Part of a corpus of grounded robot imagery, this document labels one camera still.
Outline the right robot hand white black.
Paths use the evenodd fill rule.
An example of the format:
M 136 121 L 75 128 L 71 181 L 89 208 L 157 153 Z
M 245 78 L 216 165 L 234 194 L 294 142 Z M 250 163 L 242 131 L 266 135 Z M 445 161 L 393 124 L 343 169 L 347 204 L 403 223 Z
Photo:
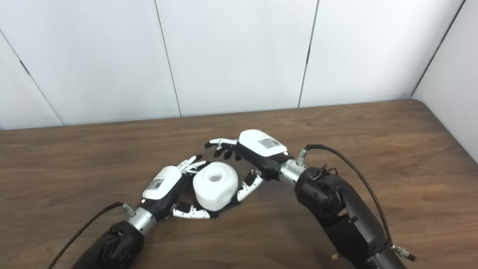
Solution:
M 222 155 L 228 160 L 234 154 L 236 160 L 244 160 L 253 166 L 234 196 L 233 201 L 237 202 L 248 197 L 262 182 L 276 180 L 294 188 L 306 169 L 285 145 L 256 129 L 242 131 L 236 140 L 211 139 L 204 147 L 215 147 L 214 157 Z

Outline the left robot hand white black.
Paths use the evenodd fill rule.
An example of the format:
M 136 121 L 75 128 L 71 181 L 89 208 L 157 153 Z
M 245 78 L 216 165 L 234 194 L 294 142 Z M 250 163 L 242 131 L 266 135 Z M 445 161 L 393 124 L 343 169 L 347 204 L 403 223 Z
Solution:
M 144 190 L 138 208 L 127 222 L 146 235 L 157 222 L 171 216 L 186 219 L 218 218 L 219 214 L 215 211 L 178 201 L 193 177 L 211 163 L 201 158 L 202 155 L 194 155 L 176 166 L 164 167 Z

